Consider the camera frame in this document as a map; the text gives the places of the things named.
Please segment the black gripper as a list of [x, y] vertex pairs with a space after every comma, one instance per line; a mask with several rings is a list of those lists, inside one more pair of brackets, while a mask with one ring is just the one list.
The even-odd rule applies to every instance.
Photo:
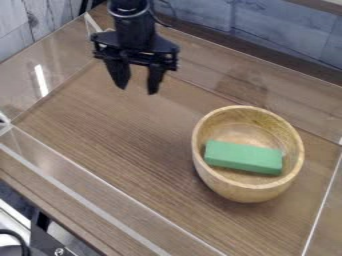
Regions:
[[164, 70], [177, 69], [178, 46], [156, 31], [156, 20], [149, 11], [124, 15], [110, 12], [114, 30], [93, 33], [93, 56], [101, 59], [114, 85], [124, 90], [130, 79], [129, 65], [148, 67], [146, 89], [158, 91]]

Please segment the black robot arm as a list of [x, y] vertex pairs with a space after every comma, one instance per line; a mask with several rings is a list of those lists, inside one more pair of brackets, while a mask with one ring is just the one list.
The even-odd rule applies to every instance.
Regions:
[[125, 89], [130, 65], [148, 70], [146, 93], [158, 92], [166, 71], [177, 70], [178, 46], [157, 34], [152, 0], [108, 0], [114, 30], [90, 35], [93, 57], [101, 59], [114, 85]]

